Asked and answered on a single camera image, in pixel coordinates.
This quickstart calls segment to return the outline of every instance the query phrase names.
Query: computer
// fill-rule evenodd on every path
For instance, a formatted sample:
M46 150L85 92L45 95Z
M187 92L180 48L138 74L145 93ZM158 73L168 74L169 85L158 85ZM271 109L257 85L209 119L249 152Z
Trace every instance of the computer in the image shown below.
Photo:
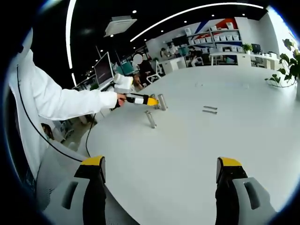
M251 44L251 45L252 45L252 52L254 54L258 54L262 51L261 46L259 44Z
M188 37L187 37L187 35L176 37L176 38L172 39L172 42L175 46L182 46L182 45L185 45L185 44L188 45Z
M94 66L99 90L103 90L113 81L113 69L109 53L105 53Z

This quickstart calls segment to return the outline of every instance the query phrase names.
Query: black ceiling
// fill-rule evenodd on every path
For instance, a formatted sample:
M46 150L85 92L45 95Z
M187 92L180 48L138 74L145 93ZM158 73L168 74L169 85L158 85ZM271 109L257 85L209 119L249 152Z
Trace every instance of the black ceiling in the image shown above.
M217 6L197 9L175 18L172 18L149 30L138 39L130 43L130 39L156 22L183 11L185 9L215 2L217 0L189 0L189 1L100 1L77 0L73 12L71 25L71 54L74 74L77 83L84 79L81 74L91 69L98 59L96 45L99 50L109 51L112 60L115 60L114 50L121 57L134 52L133 47L141 47L144 39L151 39L173 29L204 20L230 18L245 13L249 19L259 20L265 10L245 6ZM247 0L239 1L268 6L266 1ZM63 88L72 88L73 81L68 66L66 51L66 17L68 0L60 3L39 15L33 26L34 39L32 50L35 64L45 70ZM137 19L126 32L114 37L103 37L112 16L131 15Z

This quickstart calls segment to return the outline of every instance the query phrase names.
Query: led strip light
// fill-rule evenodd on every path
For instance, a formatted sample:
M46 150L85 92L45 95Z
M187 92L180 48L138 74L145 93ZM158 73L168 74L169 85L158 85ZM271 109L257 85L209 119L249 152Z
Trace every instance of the led strip light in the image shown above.
M72 22L72 15L74 11L76 0L70 0L69 7L67 9L67 20L66 20L66 47L67 47L67 60L69 62L69 67L72 69L72 59L71 59L71 47L70 47L70 36L71 36L71 22ZM76 81L74 74L72 73L72 79L74 85L76 86Z
M206 7L211 7L211 6L223 6L223 5L238 5L238 6L250 6L250 7L255 7L255 8L261 8L263 9L262 6L258 6L258 5L253 5L253 4L248 4L248 3L241 3L241 2L223 2L223 3L213 3L213 4L208 4L208 5L203 5L203 6L197 6L197 7L194 7L194 8L190 8L190 9L187 9L187 10L184 10L184 11L181 11L179 13L176 13L174 15L171 15L159 22L157 22L156 24L150 26L149 28L147 28L146 30L142 31L141 33L139 33L138 35L136 35L133 39L130 40L130 42L133 42L134 40L136 40L139 36L141 36L142 34L146 33L147 31L149 31L150 29L152 29L153 27L156 27L157 25L169 20L169 19L172 19L173 17L176 17L178 15L181 15L183 13L187 13L187 12L190 12L190 11L193 11L193 10L196 10L196 9L200 9L200 8L206 8Z

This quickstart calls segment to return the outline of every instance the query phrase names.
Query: shelf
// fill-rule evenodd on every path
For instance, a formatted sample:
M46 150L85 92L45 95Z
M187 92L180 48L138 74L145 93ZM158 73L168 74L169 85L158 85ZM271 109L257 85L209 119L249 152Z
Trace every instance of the shelf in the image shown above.
M242 42L241 40L238 40L238 41L236 41L236 40L232 40L232 41L215 41L215 43L217 44L217 43L220 43L220 42Z
M233 30L212 30L211 32L228 32L228 31L239 31L239 29L233 29Z
M209 33L210 33L209 31L207 31L207 32L201 32L201 33L198 33L198 34L189 35L187 37L189 38L189 37L198 36L198 35L202 35L202 34L209 34Z
M213 42L205 42L205 43L199 43L199 44L194 44L194 45L205 45L205 44L213 44ZM179 47L179 48L185 48L185 47L190 47L190 46L194 46L194 45L186 45L186 46Z

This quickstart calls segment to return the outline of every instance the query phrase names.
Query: white sleeve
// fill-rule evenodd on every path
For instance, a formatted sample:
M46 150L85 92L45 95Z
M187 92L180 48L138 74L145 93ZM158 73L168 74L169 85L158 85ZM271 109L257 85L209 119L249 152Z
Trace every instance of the white sleeve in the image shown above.
M31 76L38 114L46 119L67 120L97 113L103 108L114 108L117 104L115 92L62 89L46 72L36 66Z

